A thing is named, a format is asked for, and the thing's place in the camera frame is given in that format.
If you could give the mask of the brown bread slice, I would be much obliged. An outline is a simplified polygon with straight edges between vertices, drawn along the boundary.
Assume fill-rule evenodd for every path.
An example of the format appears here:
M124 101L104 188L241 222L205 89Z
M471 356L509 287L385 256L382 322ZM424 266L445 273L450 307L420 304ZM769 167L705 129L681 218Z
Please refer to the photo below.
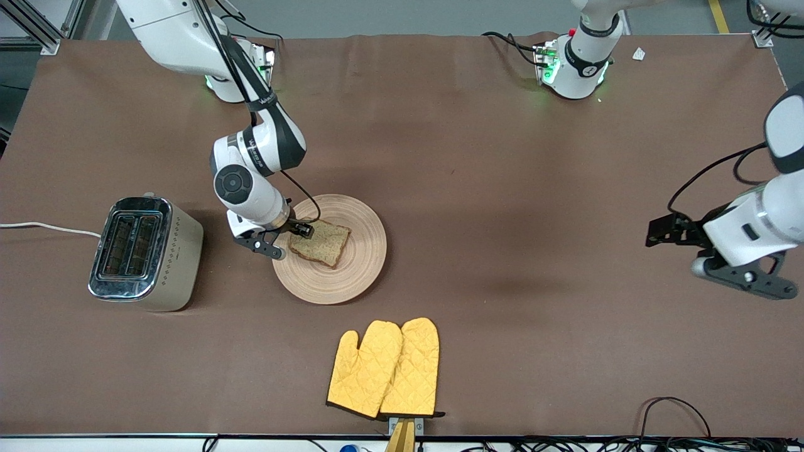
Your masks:
M313 234L308 238L292 235L289 240L291 252L299 255L301 259L335 269L352 230L326 220L314 221L311 226Z

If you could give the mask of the round wooden plate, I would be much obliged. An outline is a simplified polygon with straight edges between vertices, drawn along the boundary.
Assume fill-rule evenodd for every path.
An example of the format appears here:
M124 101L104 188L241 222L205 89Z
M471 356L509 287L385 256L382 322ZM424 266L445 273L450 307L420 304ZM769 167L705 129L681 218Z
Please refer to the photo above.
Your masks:
M384 267L388 241L379 215L365 203L347 195L317 195L321 220L350 229L335 268L305 260L289 249L289 234L275 244L286 250L273 262L282 286L297 298L317 305L339 305L359 297L374 283Z

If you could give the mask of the beige chrome two-slot toaster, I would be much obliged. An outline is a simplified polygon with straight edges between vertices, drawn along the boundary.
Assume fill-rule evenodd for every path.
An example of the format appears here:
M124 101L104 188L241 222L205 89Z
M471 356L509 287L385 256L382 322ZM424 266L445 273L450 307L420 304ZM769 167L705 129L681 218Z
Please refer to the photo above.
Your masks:
M150 312L181 311L192 297L203 242L201 223L166 198L121 198L104 223L89 293Z

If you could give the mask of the yellow quilted oven mitt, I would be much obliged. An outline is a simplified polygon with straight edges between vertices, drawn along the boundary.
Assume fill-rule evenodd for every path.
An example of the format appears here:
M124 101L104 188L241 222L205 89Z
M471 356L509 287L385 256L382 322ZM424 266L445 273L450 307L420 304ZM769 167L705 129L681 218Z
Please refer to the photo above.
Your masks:
M393 378L380 406L387 417L444 417L436 410L440 338L429 318L406 321Z
M401 329L391 321L374 320L363 335L346 331L334 355L325 403L359 417L377 418L402 345Z

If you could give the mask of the brown table cover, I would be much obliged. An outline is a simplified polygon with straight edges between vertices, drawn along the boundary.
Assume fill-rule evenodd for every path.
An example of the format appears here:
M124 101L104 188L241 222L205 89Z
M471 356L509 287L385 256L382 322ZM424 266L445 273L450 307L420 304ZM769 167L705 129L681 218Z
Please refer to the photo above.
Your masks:
M718 436L804 436L804 247L782 269L801 295L770 301L644 245L679 186L762 140L784 86L750 38L628 36L583 101L490 38L287 38L278 60L308 146L293 177L382 218L376 283L338 306L290 294L213 189L244 106L139 43L64 42L0 158L0 222L99 231L153 192L203 224L203 255L187 309L149 313L89 294L94 238L0 230L0 434L373 434L325 405L339 338L426 317L446 414L428 434L636 434L671 396Z

